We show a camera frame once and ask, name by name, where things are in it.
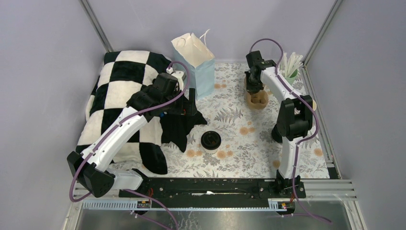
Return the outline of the brown cardboard cup carrier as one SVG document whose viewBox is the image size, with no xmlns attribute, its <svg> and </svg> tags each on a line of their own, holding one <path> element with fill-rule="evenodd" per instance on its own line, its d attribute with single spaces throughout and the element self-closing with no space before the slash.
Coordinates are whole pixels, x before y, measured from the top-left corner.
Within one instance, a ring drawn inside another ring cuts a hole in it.
<svg viewBox="0 0 406 230">
<path fill-rule="evenodd" d="M 269 102 L 268 94 L 265 90 L 260 90 L 254 94 L 245 91 L 244 97 L 248 108 L 252 110 L 263 110 Z"/>
</svg>

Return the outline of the black plastic cup lid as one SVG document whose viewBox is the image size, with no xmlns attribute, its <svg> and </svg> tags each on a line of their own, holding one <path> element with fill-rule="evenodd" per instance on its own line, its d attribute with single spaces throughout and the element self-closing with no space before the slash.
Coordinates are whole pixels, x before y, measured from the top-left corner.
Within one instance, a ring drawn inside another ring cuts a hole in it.
<svg viewBox="0 0 406 230">
<path fill-rule="evenodd" d="M 201 145 L 206 150 L 216 150 L 221 145 L 221 136 L 215 131 L 204 132 L 201 136 Z"/>
</svg>

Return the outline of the white paper coffee cup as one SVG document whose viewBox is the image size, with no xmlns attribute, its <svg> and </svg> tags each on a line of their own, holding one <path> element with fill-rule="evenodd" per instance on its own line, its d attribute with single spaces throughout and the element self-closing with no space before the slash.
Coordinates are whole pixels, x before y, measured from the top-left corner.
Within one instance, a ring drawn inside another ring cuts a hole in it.
<svg viewBox="0 0 406 230">
<path fill-rule="evenodd" d="M 203 150 L 208 154 L 216 154 L 218 152 L 219 148 L 216 148 L 216 149 L 206 149 L 206 148 L 204 148 Z"/>
</svg>

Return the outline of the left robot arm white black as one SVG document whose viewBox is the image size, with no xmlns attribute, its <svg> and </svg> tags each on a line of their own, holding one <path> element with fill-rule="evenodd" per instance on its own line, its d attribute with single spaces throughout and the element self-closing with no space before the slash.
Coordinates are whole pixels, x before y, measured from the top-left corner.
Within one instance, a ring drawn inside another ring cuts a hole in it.
<svg viewBox="0 0 406 230">
<path fill-rule="evenodd" d="M 130 191 L 137 197 L 148 192 L 148 183 L 135 171 L 112 170 L 108 166 L 123 145 L 153 117 L 162 114 L 195 115 L 197 112 L 194 89 L 190 89 L 190 99 L 183 99 L 188 85 L 184 84 L 187 75 L 183 71 L 160 73 L 153 83 L 134 93 L 126 103 L 118 118 L 89 147 L 82 152 L 71 152 L 67 157 L 73 175 L 69 196 L 73 197 L 75 183 L 88 190 L 88 195 L 102 197 L 110 190 Z"/>
</svg>

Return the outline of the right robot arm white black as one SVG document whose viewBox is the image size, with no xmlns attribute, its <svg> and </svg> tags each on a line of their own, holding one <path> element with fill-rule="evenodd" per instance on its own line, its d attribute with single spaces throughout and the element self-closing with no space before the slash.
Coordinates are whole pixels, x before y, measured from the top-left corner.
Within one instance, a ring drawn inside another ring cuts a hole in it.
<svg viewBox="0 0 406 230">
<path fill-rule="evenodd" d="M 305 138 L 313 126 L 313 99 L 295 91 L 278 73 L 273 60 L 264 60 L 259 51 L 246 55 L 249 70 L 246 71 L 246 91 L 254 96 L 267 86 L 280 103 L 277 122 L 271 131 L 274 141 L 282 144 L 281 164 L 268 191 L 272 195 L 290 197 L 300 183 L 296 166 L 299 160 L 299 141 Z"/>
</svg>

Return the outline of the green straw holder cup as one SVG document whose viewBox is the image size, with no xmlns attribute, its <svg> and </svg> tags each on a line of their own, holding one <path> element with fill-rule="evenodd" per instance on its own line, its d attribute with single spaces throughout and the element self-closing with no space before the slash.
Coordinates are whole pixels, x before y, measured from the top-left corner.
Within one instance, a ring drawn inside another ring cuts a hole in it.
<svg viewBox="0 0 406 230">
<path fill-rule="evenodd" d="M 290 85 L 293 85 L 294 81 L 298 78 L 299 75 L 299 71 L 296 69 L 289 77 L 285 77 L 285 79 Z"/>
</svg>

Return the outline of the white wrapped straws bundle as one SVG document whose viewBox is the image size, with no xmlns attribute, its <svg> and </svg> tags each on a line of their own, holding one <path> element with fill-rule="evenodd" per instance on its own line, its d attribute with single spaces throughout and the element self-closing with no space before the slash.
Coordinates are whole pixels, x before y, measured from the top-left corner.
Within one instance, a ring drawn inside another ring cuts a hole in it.
<svg viewBox="0 0 406 230">
<path fill-rule="evenodd" d="M 302 59 L 303 55 L 292 52 L 288 57 L 287 53 L 284 52 L 282 56 L 281 63 L 279 65 L 279 71 L 284 77 L 289 77 L 296 69 L 303 65 Z"/>
</svg>

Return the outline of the black t-shirt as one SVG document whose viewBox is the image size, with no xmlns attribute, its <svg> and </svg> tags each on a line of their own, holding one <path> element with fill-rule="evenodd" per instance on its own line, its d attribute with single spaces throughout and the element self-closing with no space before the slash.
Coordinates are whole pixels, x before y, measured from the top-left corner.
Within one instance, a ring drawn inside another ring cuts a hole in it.
<svg viewBox="0 0 406 230">
<path fill-rule="evenodd" d="M 202 113 L 195 115 L 164 115 L 160 118 L 162 127 L 161 143 L 174 143 L 181 152 L 186 151 L 187 136 L 196 125 L 207 125 Z"/>
</svg>

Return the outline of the light blue paper bag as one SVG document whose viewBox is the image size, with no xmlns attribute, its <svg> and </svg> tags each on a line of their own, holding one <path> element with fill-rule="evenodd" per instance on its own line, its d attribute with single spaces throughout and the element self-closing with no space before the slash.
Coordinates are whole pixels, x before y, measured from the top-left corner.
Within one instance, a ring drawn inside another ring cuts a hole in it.
<svg viewBox="0 0 406 230">
<path fill-rule="evenodd" d="M 175 61 L 185 64 L 190 71 L 190 88 L 196 90 L 201 100 L 214 91 L 215 56 L 206 43 L 208 30 L 201 36 L 186 33 L 171 40 Z"/>
</svg>

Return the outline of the stack of white paper cups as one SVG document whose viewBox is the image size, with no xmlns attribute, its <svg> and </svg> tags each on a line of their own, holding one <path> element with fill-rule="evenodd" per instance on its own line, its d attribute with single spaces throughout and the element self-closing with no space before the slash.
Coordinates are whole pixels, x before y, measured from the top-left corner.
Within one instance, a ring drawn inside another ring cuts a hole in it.
<svg viewBox="0 0 406 230">
<path fill-rule="evenodd" d="M 317 109 L 317 103 L 315 100 L 312 101 L 312 109 L 315 111 Z"/>
</svg>

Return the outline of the black white checkered blanket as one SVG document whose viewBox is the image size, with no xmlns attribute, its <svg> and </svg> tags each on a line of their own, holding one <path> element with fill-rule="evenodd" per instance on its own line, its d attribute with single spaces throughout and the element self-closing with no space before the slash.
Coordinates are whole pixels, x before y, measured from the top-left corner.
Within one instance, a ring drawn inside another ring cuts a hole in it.
<svg viewBox="0 0 406 230">
<path fill-rule="evenodd" d="M 75 151 L 81 153 L 93 144 L 119 117 L 130 97 L 151 85 L 170 62 L 163 54 L 151 51 L 107 52 L 86 106 L 86 124 Z M 160 118 L 154 117 L 123 145 L 112 162 L 136 161 L 152 173 L 166 175 L 168 166 L 161 150 L 162 133 Z"/>
</svg>

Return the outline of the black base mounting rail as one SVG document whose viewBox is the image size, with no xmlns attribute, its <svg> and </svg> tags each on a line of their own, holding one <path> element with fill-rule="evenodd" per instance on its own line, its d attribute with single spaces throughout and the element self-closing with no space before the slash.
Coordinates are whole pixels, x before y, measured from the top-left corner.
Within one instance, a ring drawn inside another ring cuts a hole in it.
<svg viewBox="0 0 406 230">
<path fill-rule="evenodd" d="M 269 199 L 290 201 L 291 184 L 274 179 L 146 178 L 137 189 L 168 208 L 266 208 Z"/>
</svg>

